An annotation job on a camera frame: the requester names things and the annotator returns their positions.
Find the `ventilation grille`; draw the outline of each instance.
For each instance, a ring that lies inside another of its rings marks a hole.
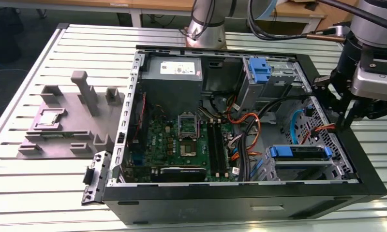
[[[322,122],[321,122],[321,119],[320,119],[320,116],[318,116],[316,110],[313,111],[312,117],[304,116],[302,113],[296,117],[294,136],[296,136],[296,140],[298,141],[298,143],[301,142],[308,131],[310,131],[312,128],[316,128],[321,125],[322,125]],[[285,132],[286,141],[289,144],[292,144],[290,135],[289,135],[289,125],[284,129],[284,131],[286,131]],[[310,136],[309,136],[304,142],[304,145],[324,145],[324,146],[329,147],[332,150],[332,153],[333,153],[332,159],[337,160],[341,163],[340,167],[341,167],[344,173],[352,173],[351,167],[347,166],[347,163],[343,159],[341,153],[337,149],[337,146],[335,145],[335,143],[331,140],[331,137],[329,137],[329,134],[327,133],[327,130],[320,130],[316,137],[313,137],[313,138],[310,138]]]

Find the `slotted aluminum profile table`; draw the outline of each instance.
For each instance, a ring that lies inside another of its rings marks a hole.
[[[78,92],[70,82],[73,70],[85,70],[95,92],[114,86],[124,92],[134,46],[184,46],[177,30],[61,25],[25,77],[0,118],[0,232],[97,231],[387,231],[387,196],[359,203],[316,220],[286,222],[226,222],[172,225],[130,225],[117,219],[105,205],[79,206],[81,183],[90,160],[18,160],[23,140],[41,104],[43,85],[58,85],[63,92]],[[229,50],[308,54],[321,75],[329,74],[340,55],[335,43],[290,40],[262,42],[249,34],[226,33]],[[357,140],[387,187],[387,116],[352,124]]]

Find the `black hose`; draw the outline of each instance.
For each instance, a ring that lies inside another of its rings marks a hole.
[[[273,101],[270,101],[257,112],[257,117],[261,118],[262,115],[281,102],[286,101],[286,100],[304,100],[305,98],[308,98],[310,95],[290,95],[282,98],[278,98]],[[248,123],[248,126],[245,128],[245,131],[242,132],[242,135],[238,139],[237,142],[237,152],[238,152],[238,157],[240,157],[240,161],[241,161],[241,167],[240,167],[240,177],[242,178],[238,179],[238,181],[249,181],[249,169],[250,169],[250,162],[249,162],[249,157],[248,157],[248,152],[246,152],[246,146],[245,146],[245,142],[246,142],[246,135],[250,131],[252,125],[256,123],[254,120],[252,120]]]
[[[209,12],[210,12],[210,6],[209,6],[209,9],[208,9],[208,13],[206,13],[206,18],[205,18],[205,22],[204,22],[204,27],[201,28],[201,31],[200,31],[196,35],[193,35],[193,38],[192,38],[193,40],[197,40],[197,39],[198,39],[198,37],[201,36],[201,34],[204,33],[204,31],[206,30],[206,28],[208,28],[208,26],[209,26],[209,23],[210,23],[210,21],[212,21],[212,17],[213,17],[213,13],[214,13],[214,5],[216,5],[214,0],[212,0],[210,5],[213,5],[213,6],[212,6],[212,13],[210,13],[209,21],[208,21],[208,16],[209,16]]]
[[[249,23],[249,28],[252,31],[252,34],[261,40],[268,40],[268,41],[276,41],[276,40],[293,40],[298,38],[305,38],[306,33],[298,34],[298,35],[272,35],[266,32],[264,32],[260,27],[256,25],[253,21],[253,14],[252,14],[252,2],[253,0],[248,1],[248,23]]]
[[[245,163],[244,163],[244,159],[240,155],[240,149],[241,149],[241,140],[237,140],[236,143],[236,147],[237,147],[237,153],[238,153],[238,175],[237,175],[237,181],[244,181],[244,172],[245,172]]]
[[[376,25],[387,29],[387,19],[368,13],[367,11],[356,8],[355,6],[351,6],[336,0],[316,0],[316,1],[359,16],[360,18],[365,19],[371,23],[375,23]]]

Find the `metal bracket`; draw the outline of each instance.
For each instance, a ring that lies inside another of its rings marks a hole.
[[[111,154],[106,151],[97,152],[91,165],[86,167],[82,183],[86,185],[82,193],[81,205],[103,204],[101,201]]]

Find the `orange wire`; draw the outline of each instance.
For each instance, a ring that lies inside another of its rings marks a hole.
[[[325,130],[325,129],[335,129],[335,125],[329,124],[329,125],[320,126],[320,127],[314,128],[313,131],[317,132],[317,131]],[[302,140],[300,142],[300,145],[304,144],[304,142],[305,142],[305,140],[306,140],[309,135],[310,135],[310,131],[308,131],[308,133],[305,134],[305,136],[304,136],[304,138],[302,138]]]
[[[254,117],[254,120],[256,120],[256,122],[257,122],[257,133],[256,133],[256,136],[254,136],[254,139],[253,139],[250,145],[249,145],[248,148],[246,148],[246,150],[249,151],[249,150],[254,147],[256,142],[257,142],[257,138],[258,138],[258,134],[260,134],[260,121],[258,121],[258,117],[257,117],[256,113],[246,113],[246,114],[244,114],[244,115],[241,116],[241,118],[237,119],[237,120],[234,120],[234,119],[230,118],[229,111],[230,111],[230,109],[232,109],[232,106],[233,106],[233,104],[234,104],[234,101],[236,101],[236,96],[233,97],[232,104],[229,105],[229,107],[228,107],[228,109],[226,109],[226,112],[228,112],[228,120],[229,120],[229,122],[233,123],[233,124],[238,124],[238,123],[241,123],[242,121],[245,121],[246,118],[250,117],[250,116]]]
[[[260,152],[254,152],[254,151],[250,151],[249,153],[248,153],[248,156],[260,156],[262,153],[260,153]],[[236,160],[238,158],[238,153],[236,152],[233,155],[232,155],[232,157],[230,157],[230,160],[233,161],[233,160]]]

